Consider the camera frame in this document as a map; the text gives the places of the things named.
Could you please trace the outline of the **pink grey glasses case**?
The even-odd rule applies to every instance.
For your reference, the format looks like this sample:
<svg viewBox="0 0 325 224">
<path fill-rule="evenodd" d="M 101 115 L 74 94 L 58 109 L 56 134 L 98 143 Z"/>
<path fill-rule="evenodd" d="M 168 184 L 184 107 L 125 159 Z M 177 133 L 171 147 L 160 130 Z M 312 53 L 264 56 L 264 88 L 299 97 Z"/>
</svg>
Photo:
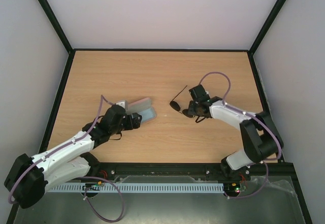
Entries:
<svg viewBox="0 0 325 224">
<path fill-rule="evenodd" d="M 141 99 L 136 102 L 128 104 L 126 113 L 127 113 L 127 115 L 130 115 L 132 113 L 139 113 L 139 112 L 146 110 L 148 108 L 151 108 L 151 107 L 152 107 L 151 98 L 144 98 L 144 99 Z"/>
</svg>

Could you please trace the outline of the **light blue cleaning cloth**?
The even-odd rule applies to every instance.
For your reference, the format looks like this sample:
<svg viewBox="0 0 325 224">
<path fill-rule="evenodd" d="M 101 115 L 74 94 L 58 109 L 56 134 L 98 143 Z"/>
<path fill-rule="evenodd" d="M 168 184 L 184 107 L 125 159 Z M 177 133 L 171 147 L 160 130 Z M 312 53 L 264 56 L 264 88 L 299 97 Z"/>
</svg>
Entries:
<svg viewBox="0 0 325 224">
<path fill-rule="evenodd" d="M 148 122 L 156 117 L 156 112 L 153 107 L 143 110 L 138 114 L 142 117 L 141 123 Z"/>
</svg>

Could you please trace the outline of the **black sunglasses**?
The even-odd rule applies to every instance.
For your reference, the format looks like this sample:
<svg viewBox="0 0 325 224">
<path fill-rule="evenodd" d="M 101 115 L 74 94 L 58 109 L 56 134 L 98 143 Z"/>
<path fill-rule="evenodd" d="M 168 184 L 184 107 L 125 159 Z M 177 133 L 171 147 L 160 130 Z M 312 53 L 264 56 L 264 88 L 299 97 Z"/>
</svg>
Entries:
<svg viewBox="0 0 325 224">
<path fill-rule="evenodd" d="M 199 116 L 196 114 L 192 115 L 189 111 L 189 104 L 192 99 L 189 95 L 182 95 L 183 92 L 187 89 L 187 85 L 184 86 L 169 102 L 170 107 L 175 110 L 176 112 L 180 113 L 181 115 L 186 116 L 187 118 L 196 118 L 198 119 Z"/>
</svg>

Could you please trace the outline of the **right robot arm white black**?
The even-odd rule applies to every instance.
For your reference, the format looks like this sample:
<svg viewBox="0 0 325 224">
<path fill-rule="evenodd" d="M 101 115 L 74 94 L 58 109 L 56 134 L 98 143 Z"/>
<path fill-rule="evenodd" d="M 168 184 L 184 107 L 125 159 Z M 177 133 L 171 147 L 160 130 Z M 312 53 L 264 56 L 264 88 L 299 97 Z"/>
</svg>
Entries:
<svg viewBox="0 0 325 224">
<path fill-rule="evenodd" d="M 245 167 L 282 153 L 283 140 L 269 113 L 242 111 L 220 97 L 210 97 L 201 84 L 191 88 L 189 94 L 192 100 L 187 109 L 188 115 L 217 119 L 240 131 L 243 148 L 221 160 L 220 169 L 224 178 L 233 179 Z"/>
</svg>

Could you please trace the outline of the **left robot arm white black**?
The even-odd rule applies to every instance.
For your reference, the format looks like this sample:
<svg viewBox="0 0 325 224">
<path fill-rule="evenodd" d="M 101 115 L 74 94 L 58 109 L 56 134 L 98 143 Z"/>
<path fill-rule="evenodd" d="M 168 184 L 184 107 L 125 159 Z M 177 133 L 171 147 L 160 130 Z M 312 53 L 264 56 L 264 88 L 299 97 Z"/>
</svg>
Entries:
<svg viewBox="0 0 325 224">
<path fill-rule="evenodd" d="M 138 129 L 141 122 L 139 112 L 130 113 L 114 104 L 104 115 L 97 114 L 82 130 L 54 148 L 33 156 L 21 154 L 4 181 L 8 202 L 29 208 L 51 188 L 86 176 L 91 166 L 82 154 L 108 142 L 113 135 Z"/>
</svg>

